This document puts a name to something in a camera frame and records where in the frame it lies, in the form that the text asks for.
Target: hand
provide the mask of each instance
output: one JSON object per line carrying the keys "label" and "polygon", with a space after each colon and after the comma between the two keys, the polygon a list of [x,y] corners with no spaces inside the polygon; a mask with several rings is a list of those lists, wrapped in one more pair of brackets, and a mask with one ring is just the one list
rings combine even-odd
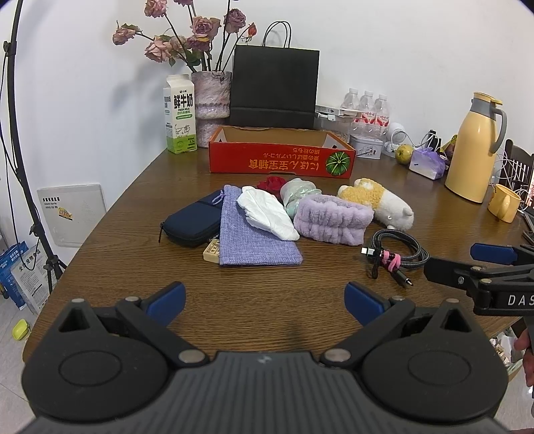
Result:
{"label": "hand", "polygon": [[534,385],[534,355],[532,355],[532,348],[530,347],[530,337],[528,330],[525,330],[521,333],[521,336],[514,343],[514,348],[518,351],[526,350],[525,355],[523,356],[523,368],[525,370],[525,380],[527,386]]}

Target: tabletop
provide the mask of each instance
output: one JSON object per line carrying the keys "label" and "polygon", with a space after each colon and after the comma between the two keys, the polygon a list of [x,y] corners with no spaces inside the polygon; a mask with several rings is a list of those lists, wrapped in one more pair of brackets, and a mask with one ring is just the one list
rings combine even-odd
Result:
{"label": "tabletop", "polygon": [[[473,262],[475,242],[521,244],[525,223],[497,220],[485,202],[474,204],[449,191],[440,181],[410,172],[388,156],[356,160],[350,184],[371,178],[402,197],[415,212],[409,231],[431,255]],[[265,175],[211,174],[208,151],[172,154],[163,151],[132,183],[95,227],[58,282],[26,344],[28,360],[67,302],[76,297],[92,306],[113,306],[135,295],[146,298],[172,281],[185,284],[184,311],[169,328],[213,356],[217,350],[309,350],[318,355],[359,327],[345,310],[343,290],[358,281],[389,298],[402,295],[418,306],[438,306],[458,298],[472,311],[465,293],[429,283],[422,270],[408,272],[414,286],[401,288],[388,273],[368,277],[359,247],[301,238],[304,258],[291,267],[220,267],[202,257],[205,245],[181,247],[164,234],[160,222],[182,207],[225,184],[257,185]],[[336,195],[348,180],[306,178],[324,194]],[[365,241],[380,229],[371,223]],[[491,337],[516,318],[476,317]]]}

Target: milk carton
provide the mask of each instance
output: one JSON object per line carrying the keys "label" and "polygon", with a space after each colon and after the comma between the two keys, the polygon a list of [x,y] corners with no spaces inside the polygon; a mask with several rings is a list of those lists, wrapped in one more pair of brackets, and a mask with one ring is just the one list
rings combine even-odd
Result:
{"label": "milk carton", "polygon": [[179,154],[197,149],[195,86],[188,74],[170,75],[163,89],[167,148]]}

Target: vase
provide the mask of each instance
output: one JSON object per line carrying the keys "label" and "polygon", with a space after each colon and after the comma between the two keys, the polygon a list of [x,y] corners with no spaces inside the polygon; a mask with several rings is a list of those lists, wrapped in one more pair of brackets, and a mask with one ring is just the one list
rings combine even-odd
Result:
{"label": "vase", "polygon": [[191,74],[195,85],[197,145],[209,147],[209,140],[230,116],[231,72],[200,71]]}

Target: white tissue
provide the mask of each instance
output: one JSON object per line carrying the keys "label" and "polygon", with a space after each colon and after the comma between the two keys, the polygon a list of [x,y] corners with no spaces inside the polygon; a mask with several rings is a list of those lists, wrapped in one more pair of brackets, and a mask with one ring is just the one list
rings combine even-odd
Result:
{"label": "white tissue", "polygon": [[245,210],[247,222],[251,226],[266,230],[283,241],[299,239],[293,222],[275,196],[250,186],[243,187],[242,191],[237,203]]}

